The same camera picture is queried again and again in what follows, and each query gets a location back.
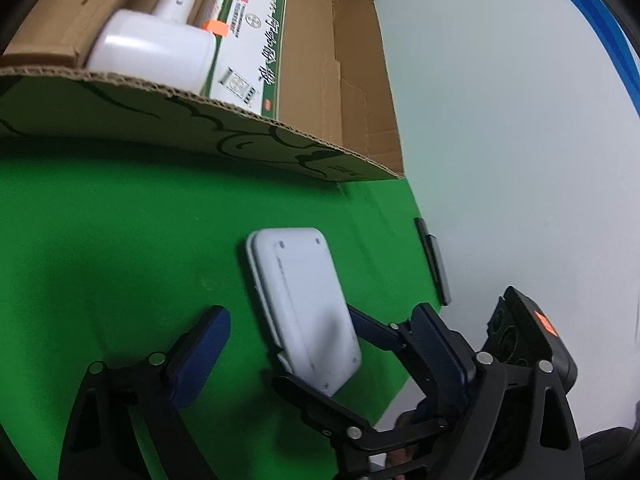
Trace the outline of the white device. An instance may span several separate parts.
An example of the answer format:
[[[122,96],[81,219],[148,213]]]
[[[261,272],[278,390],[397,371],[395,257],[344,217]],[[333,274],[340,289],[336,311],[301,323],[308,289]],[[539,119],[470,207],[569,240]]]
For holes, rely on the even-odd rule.
[[[313,228],[262,229],[245,250],[279,361],[334,396],[362,356],[326,238]]]

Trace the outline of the black phone on table edge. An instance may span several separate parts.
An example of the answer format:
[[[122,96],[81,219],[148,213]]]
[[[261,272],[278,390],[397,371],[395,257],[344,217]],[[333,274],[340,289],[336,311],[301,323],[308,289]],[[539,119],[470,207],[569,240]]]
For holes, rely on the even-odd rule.
[[[442,306],[448,306],[451,302],[451,292],[437,237],[428,229],[422,217],[416,217],[414,225],[432,274],[438,300]]]

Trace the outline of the white plastic bottle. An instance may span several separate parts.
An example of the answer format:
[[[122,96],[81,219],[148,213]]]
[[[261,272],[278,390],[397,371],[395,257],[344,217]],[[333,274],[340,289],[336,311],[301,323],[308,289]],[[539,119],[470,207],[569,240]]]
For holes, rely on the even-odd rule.
[[[216,40],[188,23],[195,0],[158,0],[150,14],[119,10],[107,21],[86,69],[201,92]]]

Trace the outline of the green and white medicine box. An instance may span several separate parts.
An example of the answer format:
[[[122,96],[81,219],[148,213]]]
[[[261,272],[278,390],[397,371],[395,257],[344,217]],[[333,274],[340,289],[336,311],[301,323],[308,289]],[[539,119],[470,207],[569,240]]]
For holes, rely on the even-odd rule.
[[[202,96],[278,117],[287,1],[205,0],[196,26],[214,37],[215,53]]]

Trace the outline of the large open cardboard box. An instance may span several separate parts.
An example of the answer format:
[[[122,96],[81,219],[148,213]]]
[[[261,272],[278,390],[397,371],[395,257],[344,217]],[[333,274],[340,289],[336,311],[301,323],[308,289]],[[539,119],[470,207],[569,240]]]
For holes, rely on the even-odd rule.
[[[1,134],[404,172],[374,0],[1,0]]]

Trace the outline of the green table cloth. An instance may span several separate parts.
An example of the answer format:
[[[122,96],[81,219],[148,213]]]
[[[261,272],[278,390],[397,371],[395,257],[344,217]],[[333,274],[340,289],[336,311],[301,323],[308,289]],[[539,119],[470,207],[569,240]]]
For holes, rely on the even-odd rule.
[[[164,350],[209,306],[231,338],[184,420],[223,479],[329,479],[328,442],[271,390],[247,235],[312,226],[350,304],[404,320],[436,294],[404,180],[333,184],[234,160],[17,146],[1,157],[1,421],[40,479],[58,474],[82,375]]]

